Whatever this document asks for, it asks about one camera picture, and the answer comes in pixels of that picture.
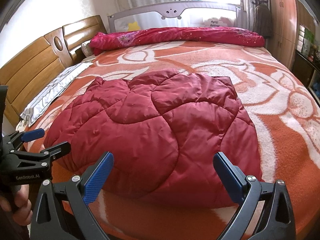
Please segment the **person's left hand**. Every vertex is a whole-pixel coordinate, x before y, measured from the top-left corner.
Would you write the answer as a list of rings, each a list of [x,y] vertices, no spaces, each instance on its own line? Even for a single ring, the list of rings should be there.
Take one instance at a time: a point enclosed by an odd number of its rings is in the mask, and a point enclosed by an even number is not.
[[[33,212],[29,200],[29,185],[22,185],[15,193],[14,203],[17,210],[12,213],[14,222],[20,226],[28,226],[31,223]]]

